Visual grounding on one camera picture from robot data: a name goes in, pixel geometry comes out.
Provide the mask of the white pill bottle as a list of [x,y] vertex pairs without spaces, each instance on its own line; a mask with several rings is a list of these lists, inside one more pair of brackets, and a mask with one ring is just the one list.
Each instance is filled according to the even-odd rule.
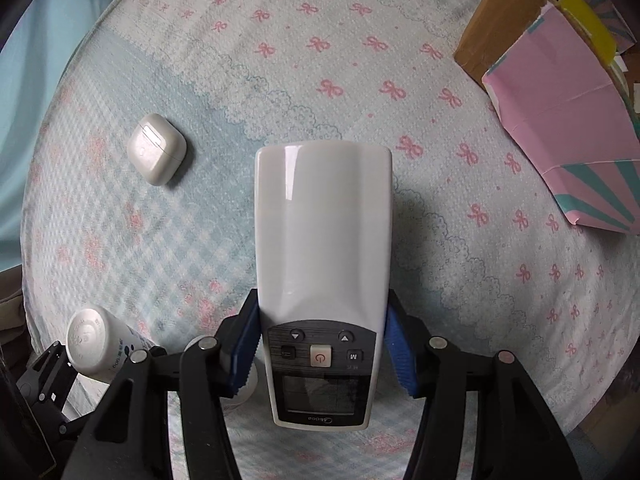
[[104,308],[86,304],[68,323],[65,347],[79,374],[109,384],[132,352],[157,344]]

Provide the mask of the white remote control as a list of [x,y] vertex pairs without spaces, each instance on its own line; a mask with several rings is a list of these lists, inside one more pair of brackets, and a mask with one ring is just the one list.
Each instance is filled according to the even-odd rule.
[[258,306],[273,421],[367,428],[386,323],[392,154],[342,140],[255,158]]

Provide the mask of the yellow tape roll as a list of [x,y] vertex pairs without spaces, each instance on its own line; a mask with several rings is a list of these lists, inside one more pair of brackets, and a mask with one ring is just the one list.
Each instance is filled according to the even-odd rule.
[[587,35],[596,55],[609,66],[616,55],[616,41],[585,0],[558,0],[560,9]]

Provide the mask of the white earbuds case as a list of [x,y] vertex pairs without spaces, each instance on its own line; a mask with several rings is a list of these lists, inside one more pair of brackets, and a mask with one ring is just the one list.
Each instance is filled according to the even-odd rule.
[[167,184],[186,157],[186,138],[159,114],[140,119],[127,142],[127,156],[153,186]]

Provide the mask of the open cardboard box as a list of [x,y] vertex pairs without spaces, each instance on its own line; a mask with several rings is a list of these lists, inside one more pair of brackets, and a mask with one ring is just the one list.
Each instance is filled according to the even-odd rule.
[[616,41],[606,66],[558,0],[480,0],[454,60],[573,226],[639,231],[639,0],[585,0]]

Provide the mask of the light blue curtain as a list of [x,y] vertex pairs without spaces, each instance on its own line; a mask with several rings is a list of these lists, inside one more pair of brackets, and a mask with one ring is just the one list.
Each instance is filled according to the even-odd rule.
[[44,113],[82,38],[113,0],[32,0],[1,51],[1,269],[21,263],[24,188]]

